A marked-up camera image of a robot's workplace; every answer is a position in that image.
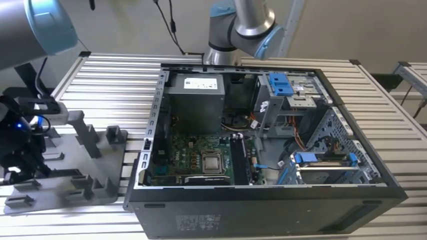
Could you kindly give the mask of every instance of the green circuit board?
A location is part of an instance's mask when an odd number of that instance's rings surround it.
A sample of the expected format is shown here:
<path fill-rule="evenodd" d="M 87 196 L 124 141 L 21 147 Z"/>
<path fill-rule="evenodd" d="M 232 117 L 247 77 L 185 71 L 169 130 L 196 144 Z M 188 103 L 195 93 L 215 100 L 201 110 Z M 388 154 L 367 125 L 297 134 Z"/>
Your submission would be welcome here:
<path fill-rule="evenodd" d="M 231 185 L 233 180 L 233 164 L 229 149 L 229 137 L 219 136 L 187 136 L 173 134 L 169 148 L 169 161 L 167 166 L 155 166 L 153 184 L 159 186 L 179 186 L 184 177 L 189 176 L 227 176 Z M 245 154 L 248 159 L 255 156 L 252 139 L 244 140 Z M 203 172 L 204 153 L 220 155 L 221 172 Z"/>

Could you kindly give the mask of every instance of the label sticker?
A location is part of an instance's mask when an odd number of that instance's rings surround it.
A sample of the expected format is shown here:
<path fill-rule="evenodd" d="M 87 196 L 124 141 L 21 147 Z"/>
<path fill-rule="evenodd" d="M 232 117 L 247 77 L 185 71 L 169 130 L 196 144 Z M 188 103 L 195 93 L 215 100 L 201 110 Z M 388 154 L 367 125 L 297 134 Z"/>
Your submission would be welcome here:
<path fill-rule="evenodd" d="M 219 89 L 216 78 L 188 77 L 184 80 L 184 89 Z"/>
<path fill-rule="evenodd" d="M 293 85 L 293 89 L 296 91 L 304 91 L 304 88 L 301 86 L 299 86 L 299 85 Z"/>
<path fill-rule="evenodd" d="M 277 165 L 281 168 L 285 165 L 285 163 L 283 161 L 280 161 L 280 162 L 277 162 Z"/>
<path fill-rule="evenodd" d="M 253 120 L 251 123 L 251 128 L 255 129 L 259 125 L 259 121 Z"/>

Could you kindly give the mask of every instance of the white wall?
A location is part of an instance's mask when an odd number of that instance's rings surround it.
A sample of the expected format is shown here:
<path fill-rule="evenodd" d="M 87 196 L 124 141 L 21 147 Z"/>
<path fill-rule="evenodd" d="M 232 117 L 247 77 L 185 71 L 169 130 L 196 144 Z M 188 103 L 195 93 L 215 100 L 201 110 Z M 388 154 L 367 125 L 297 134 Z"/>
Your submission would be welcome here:
<path fill-rule="evenodd" d="M 79 38 L 92 52 L 119 54 L 179 55 L 157 7 L 152 0 L 96 0 L 91 11 L 88 0 L 60 0 L 76 28 Z M 176 35 L 187 52 L 201 53 L 208 46 L 209 7 L 216 0 L 172 0 Z M 169 4 L 159 0 L 169 22 Z M 276 22 L 283 24 L 291 0 L 267 0 L 275 10 Z M 55 87 L 83 50 L 79 47 L 51 57 L 43 71 L 43 81 Z M 35 61 L 39 67 L 41 59 Z M 0 71 L 0 91 L 23 86 L 13 69 Z"/>
<path fill-rule="evenodd" d="M 371 73 L 427 62 L 426 0 L 305 0 L 288 57 L 357 59 Z"/>

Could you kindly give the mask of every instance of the aluminum slatted table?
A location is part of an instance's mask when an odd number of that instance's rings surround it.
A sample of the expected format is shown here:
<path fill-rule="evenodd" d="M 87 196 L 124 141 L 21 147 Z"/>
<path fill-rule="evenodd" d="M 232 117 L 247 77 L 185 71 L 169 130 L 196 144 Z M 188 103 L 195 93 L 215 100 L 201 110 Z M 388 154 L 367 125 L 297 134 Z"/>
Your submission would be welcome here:
<path fill-rule="evenodd" d="M 400 61 L 394 74 L 399 74 L 427 98 L 427 63 Z"/>
<path fill-rule="evenodd" d="M 121 208 L 133 159 L 143 138 L 161 63 L 199 64 L 199 56 L 92 54 L 80 57 L 53 95 L 69 110 L 83 110 L 87 124 L 103 130 L 120 125 L 129 132 L 120 197 L 101 206 L 47 210 L 0 216 L 0 236 L 25 239 L 147 239 L 132 213 Z M 369 139 L 410 198 L 351 235 L 304 236 L 297 239 L 427 239 L 427 133 L 360 65 L 348 60 L 243 58 L 244 66 L 321 69 L 347 109 Z M 72 133 L 71 127 L 57 128 Z M 11 193 L 1 187 L 0 194 Z"/>

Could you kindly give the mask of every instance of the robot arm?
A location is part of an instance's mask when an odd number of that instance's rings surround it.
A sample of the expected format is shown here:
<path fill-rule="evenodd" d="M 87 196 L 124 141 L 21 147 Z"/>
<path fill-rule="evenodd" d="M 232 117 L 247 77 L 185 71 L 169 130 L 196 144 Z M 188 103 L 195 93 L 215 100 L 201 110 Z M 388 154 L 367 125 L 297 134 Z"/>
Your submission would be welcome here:
<path fill-rule="evenodd" d="M 0 1 L 0 70 L 73 48 L 77 34 L 59 0 Z"/>
<path fill-rule="evenodd" d="M 264 0 L 225 0 L 209 12 L 209 49 L 207 65 L 236 65 L 236 49 L 260 60 L 268 59 L 284 38 L 284 29 L 275 23 L 275 12 Z"/>

